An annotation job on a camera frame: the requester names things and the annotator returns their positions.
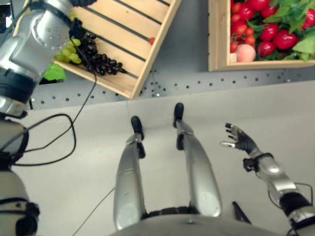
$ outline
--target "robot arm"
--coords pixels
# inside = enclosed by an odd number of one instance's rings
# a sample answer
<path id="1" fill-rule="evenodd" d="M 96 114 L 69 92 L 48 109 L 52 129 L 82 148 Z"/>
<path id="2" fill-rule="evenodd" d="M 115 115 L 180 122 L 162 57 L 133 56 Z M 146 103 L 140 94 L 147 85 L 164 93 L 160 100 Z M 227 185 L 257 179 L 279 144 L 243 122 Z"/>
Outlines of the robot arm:
<path id="1" fill-rule="evenodd" d="M 3 148 L 24 127 L 6 117 L 26 116 L 26 103 L 55 52 L 69 39 L 73 6 L 96 0 L 39 0 L 31 4 L 14 37 L 0 48 L 0 235 L 32 236 L 39 208 L 29 201 L 20 178 L 11 171 L 28 144 L 28 133 Z"/>
<path id="2" fill-rule="evenodd" d="M 300 236 L 315 234 L 315 208 L 301 194 L 295 183 L 285 174 L 270 153 L 262 153 L 255 142 L 240 128 L 226 124 L 229 136 L 235 142 L 221 142 L 223 147 L 246 151 L 250 156 L 244 159 L 246 171 L 255 171 L 267 184 L 272 198 L 280 205 L 288 217 L 292 228 Z"/>

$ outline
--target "metal platform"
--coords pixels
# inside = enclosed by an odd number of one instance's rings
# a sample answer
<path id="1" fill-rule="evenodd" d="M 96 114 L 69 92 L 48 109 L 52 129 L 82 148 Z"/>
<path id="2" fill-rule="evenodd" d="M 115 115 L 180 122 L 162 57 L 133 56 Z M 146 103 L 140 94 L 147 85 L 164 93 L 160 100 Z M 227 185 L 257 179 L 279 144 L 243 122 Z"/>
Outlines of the metal platform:
<path id="1" fill-rule="evenodd" d="M 315 79 L 315 67 L 208 72 L 208 0 L 182 0 L 138 99 L 273 85 Z M 81 105 L 92 82 L 70 72 L 63 83 L 41 85 L 35 110 Z M 96 86 L 88 104 L 126 100 Z"/>

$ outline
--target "cherry tomato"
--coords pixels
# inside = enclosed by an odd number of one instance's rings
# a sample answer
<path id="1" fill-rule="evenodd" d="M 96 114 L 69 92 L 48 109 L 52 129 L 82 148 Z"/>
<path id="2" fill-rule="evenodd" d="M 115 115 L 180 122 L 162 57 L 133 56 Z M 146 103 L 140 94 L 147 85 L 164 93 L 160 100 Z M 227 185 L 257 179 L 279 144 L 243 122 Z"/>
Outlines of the cherry tomato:
<path id="1" fill-rule="evenodd" d="M 245 43 L 246 44 L 249 44 L 249 45 L 253 45 L 254 43 L 255 43 L 255 38 L 252 36 L 252 35 L 250 35 L 250 36 L 247 36 L 246 38 L 245 38 Z"/>
<path id="2" fill-rule="evenodd" d="M 231 22 L 232 23 L 235 23 L 235 22 L 238 22 L 239 20 L 241 19 L 241 15 L 238 14 L 238 13 L 235 13 L 231 16 Z"/>
<path id="3" fill-rule="evenodd" d="M 247 2 L 243 2 L 238 13 L 241 15 L 241 19 L 250 20 L 254 16 L 255 11 Z"/>
<path id="4" fill-rule="evenodd" d="M 239 26 L 242 26 L 242 25 L 247 26 L 246 21 L 239 20 L 238 22 L 233 23 L 232 26 L 231 26 L 231 34 L 235 33 L 236 29 L 237 29 Z"/>
<path id="5" fill-rule="evenodd" d="M 260 12 L 260 14 L 263 18 L 267 18 L 269 16 L 274 15 L 277 12 L 277 10 L 278 10 L 277 7 L 268 5 Z"/>
<path id="6" fill-rule="evenodd" d="M 245 33 L 246 29 L 247 29 L 247 25 L 240 25 L 235 29 L 235 33 L 236 35 L 242 35 Z"/>
<path id="7" fill-rule="evenodd" d="M 275 51 L 276 47 L 272 42 L 269 41 L 262 41 L 258 44 L 256 51 L 258 52 L 259 56 L 266 57 L 272 54 Z"/>
<path id="8" fill-rule="evenodd" d="M 248 27 L 247 29 L 246 29 L 246 31 L 245 31 L 245 35 L 246 36 L 250 36 L 250 35 L 252 35 L 254 33 L 254 30 L 253 30 L 253 28 L 251 28 L 251 27 Z"/>
<path id="9" fill-rule="evenodd" d="M 234 3 L 234 5 L 233 5 L 233 7 L 232 7 L 232 12 L 233 13 L 237 13 L 237 12 L 239 12 L 239 10 L 240 10 L 240 8 L 241 8 L 241 3 L 240 2 L 236 2 L 236 3 Z"/>
<path id="10" fill-rule="evenodd" d="M 249 6 L 255 11 L 261 11 L 269 2 L 270 0 L 248 0 Z"/>
<path id="11" fill-rule="evenodd" d="M 274 45 L 280 50 L 292 48 L 297 41 L 298 37 L 289 33 L 287 29 L 281 29 L 273 38 Z"/>
<path id="12" fill-rule="evenodd" d="M 260 39 L 262 41 L 270 41 L 276 35 L 279 25 L 277 23 L 266 24 L 261 32 Z"/>
<path id="13" fill-rule="evenodd" d="M 315 10 L 310 8 L 306 13 L 306 18 L 302 25 L 302 29 L 305 30 L 306 28 L 313 26 L 314 23 L 315 23 Z"/>
<path id="14" fill-rule="evenodd" d="M 149 43 L 150 43 L 151 45 L 153 45 L 153 44 L 154 44 L 155 39 L 156 39 L 156 38 L 154 38 L 154 37 L 150 38 L 150 39 L 149 39 Z"/>
<path id="15" fill-rule="evenodd" d="M 234 53 L 238 47 L 237 43 L 230 43 L 230 53 Z"/>

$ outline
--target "wooden crate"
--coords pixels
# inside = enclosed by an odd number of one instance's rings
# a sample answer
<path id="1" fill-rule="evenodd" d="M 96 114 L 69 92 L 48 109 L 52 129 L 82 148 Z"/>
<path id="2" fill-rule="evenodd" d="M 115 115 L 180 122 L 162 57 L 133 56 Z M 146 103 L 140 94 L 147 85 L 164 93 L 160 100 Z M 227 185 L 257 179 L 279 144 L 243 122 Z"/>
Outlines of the wooden crate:
<path id="1" fill-rule="evenodd" d="M 124 64 L 130 74 L 97 76 L 97 83 L 127 98 L 136 97 L 151 70 L 181 0 L 98 0 L 75 8 L 83 27 L 99 35 L 99 53 Z M 154 37 L 154 44 L 149 38 Z M 78 66 L 56 62 L 88 80 L 94 76 Z"/>
<path id="2" fill-rule="evenodd" d="M 230 62 L 230 0 L 209 0 L 209 71 L 297 68 L 315 65 L 315 60 Z"/>

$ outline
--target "gray floor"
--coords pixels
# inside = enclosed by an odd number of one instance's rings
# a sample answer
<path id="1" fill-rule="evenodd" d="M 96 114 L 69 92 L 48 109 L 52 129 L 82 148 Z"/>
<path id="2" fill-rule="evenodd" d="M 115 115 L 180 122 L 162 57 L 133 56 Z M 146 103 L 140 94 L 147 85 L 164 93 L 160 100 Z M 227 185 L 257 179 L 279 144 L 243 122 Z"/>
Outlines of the gray floor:
<path id="1" fill-rule="evenodd" d="M 292 180 L 315 186 L 314 91 L 312 81 L 87 106 L 75 124 L 78 147 L 71 157 L 46 167 L 14 168 L 31 200 L 40 205 L 38 235 L 72 235 L 114 186 L 133 115 L 141 118 L 146 134 L 147 157 L 140 166 L 147 210 L 187 205 L 185 157 L 175 148 L 172 127 L 173 109 L 179 101 L 185 105 L 185 121 L 212 162 L 222 195 L 222 216 L 233 218 L 231 203 L 237 201 L 254 225 L 285 235 L 289 230 L 286 217 L 270 203 L 265 184 L 243 169 L 246 154 L 222 148 L 219 142 L 227 139 L 225 122 L 236 124 L 262 151 L 271 152 Z M 30 111 L 23 124 L 60 112 L 74 116 L 78 109 Z M 67 126 L 59 119 L 38 127 L 31 132 L 30 147 L 45 144 Z M 53 160 L 71 145 L 68 136 L 45 151 L 25 155 L 23 162 Z M 309 189 L 302 191 L 310 197 Z M 77 236 L 109 235 L 114 231 L 112 211 L 113 195 Z"/>

